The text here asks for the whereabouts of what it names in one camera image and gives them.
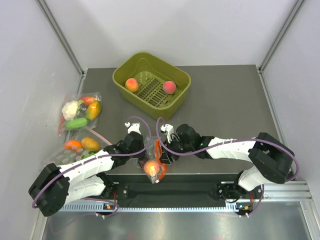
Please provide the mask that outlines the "clear zip bag orange seal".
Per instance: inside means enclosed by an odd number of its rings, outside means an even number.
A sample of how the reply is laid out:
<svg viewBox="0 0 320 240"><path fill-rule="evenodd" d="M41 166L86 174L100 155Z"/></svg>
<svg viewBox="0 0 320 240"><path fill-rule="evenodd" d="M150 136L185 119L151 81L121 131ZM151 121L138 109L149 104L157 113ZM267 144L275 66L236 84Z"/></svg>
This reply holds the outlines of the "clear zip bag orange seal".
<svg viewBox="0 0 320 240"><path fill-rule="evenodd" d="M161 160L163 150L156 136L147 137L145 156L137 160L138 167L144 171L152 184L159 183L167 173L167 165Z"/></svg>

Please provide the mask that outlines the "small orange fake peach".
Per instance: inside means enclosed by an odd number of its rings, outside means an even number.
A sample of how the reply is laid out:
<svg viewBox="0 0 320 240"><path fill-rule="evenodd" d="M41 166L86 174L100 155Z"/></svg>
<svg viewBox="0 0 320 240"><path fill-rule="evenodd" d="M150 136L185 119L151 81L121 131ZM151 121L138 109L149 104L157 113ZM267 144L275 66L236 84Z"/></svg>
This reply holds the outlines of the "small orange fake peach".
<svg viewBox="0 0 320 240"><path fill-rule="evenodd" d="M148 160L143 166L143 170L148 176L156 176L160 169L161 166L155 160Z"/></svg>

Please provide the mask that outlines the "pink fake peach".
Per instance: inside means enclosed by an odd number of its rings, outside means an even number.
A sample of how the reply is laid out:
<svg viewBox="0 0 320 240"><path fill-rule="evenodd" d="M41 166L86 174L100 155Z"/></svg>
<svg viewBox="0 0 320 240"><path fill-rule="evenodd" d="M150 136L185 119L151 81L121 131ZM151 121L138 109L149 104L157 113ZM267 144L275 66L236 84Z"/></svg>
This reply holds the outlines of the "pink fake peach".
<svg viewBox="0 0 320 240"><path fill-rule="evenodd" d="M174 94L176 92L177 86L173 81L165 81L162 85L163 91L168 94Z"/></svg>

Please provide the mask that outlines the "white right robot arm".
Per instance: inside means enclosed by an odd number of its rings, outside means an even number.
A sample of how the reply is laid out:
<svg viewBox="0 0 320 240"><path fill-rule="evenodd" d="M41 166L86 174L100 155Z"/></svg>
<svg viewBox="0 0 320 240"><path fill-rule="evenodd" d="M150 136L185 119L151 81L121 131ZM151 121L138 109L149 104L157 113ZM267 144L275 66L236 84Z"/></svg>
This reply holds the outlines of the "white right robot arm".
<svg viewBox="0 0 320 240"><path fill-rule="evenodd" d="M234 181L233 192L239 198L245 198L260 185L286 183L295 156L266 132L247 139L222 139L201 136L188 124L178 128L163 124L160 132L166 134L162 148L171 160L195 155L199 159L234 159L252 163L252 167L242 170Z"/></svg>

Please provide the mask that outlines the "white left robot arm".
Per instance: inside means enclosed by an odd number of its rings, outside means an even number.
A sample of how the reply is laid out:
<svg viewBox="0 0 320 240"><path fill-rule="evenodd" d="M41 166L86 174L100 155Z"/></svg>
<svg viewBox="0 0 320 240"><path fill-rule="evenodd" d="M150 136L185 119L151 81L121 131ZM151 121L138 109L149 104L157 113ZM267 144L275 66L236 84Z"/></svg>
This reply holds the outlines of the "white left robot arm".
<svg viewBox="0 0 320 240"><path fill-rule="evenodd" d="M143 136L133 131L117 144L106 146L82 160L46 165L28 190L32 208L49 217L76 200L90 196L109 198L114 187L99 174L124 165L130 158L143 157L145 150Z"/></svg>

